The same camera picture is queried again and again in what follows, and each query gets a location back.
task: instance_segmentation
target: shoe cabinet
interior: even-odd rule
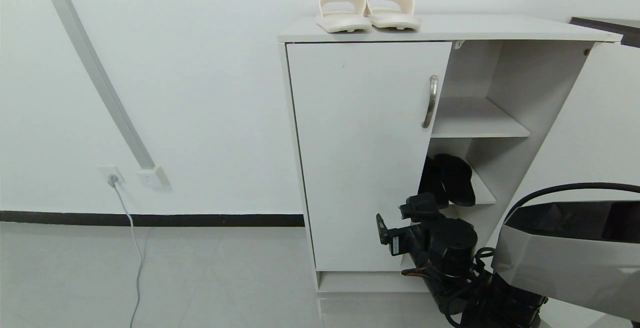
[[[380,244],[375,215],[408,224],[398,205],[427,155],[473,168],[476,205],[445,214],[472,223],[478,247],[535,189],[640,183],[640,53],[619,34],[515,15],[420,18],[418,32],[328,34],[308,17],[278,37],[320,292],[426,291],[400,276],[411,262]]]

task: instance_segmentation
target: black shoe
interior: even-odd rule
[[[433,194],[439,209],[449,206],[447,193],[442,187],[441,171],[436,162],[429,157],[424,160],[422,177],[418,186],[418,194],[429,192]]]
[[[436,155],[435,163],[440,170],[440,178],[446,197],[454,205],[471,207],[476,203],[476,194],[471,186],[471,166],[452,155]]]

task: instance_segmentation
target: cabinet door handle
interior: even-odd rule
[[[436,98],[438,96],[438,76],[433,75],[430,80],[429,105],[427,106],[427,116],[424,118],[424,122],[422,122],[423,128],[428,128],[432,123],[434,109],[436,108]]]

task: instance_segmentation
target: cabinet door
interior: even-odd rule
[[[288,44],[302,175],[318,271],[397,271],[375,215],[407,225],[451,43]]]
[[[638,67],[640,48],[594,45],[511,205],[533,191],[565,183],[640,185]],[[640,197],[628,192],[580,190],[533,202],[601,199]]]

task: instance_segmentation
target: floor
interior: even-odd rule
[[[304,228],[136,228],[135,328],[445,328],[427,294],[316,294]],[[138,254],[126,227],[0,223],[2,328],[126,328]],[[567,312],[577,310],[567,321]],[[550,303],[546,328],[628,328]]]

